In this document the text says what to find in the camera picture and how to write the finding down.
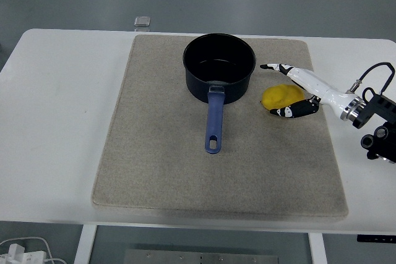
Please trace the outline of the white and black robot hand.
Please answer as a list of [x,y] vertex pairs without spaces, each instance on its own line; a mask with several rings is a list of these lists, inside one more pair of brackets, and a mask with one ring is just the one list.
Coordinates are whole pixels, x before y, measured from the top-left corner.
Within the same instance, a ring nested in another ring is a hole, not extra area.
[[354,121],[364,109],[364,101],[352,92],[342,93],[320,79],[313,71],[288,64],[263,64],[262,69],[271,69],[289,77],[297,86],[312,95],[310,99],[297,101],[282,108],[271,109],[270,114],[297,118],[318,112],[319,106],[328,105],[343,121]]

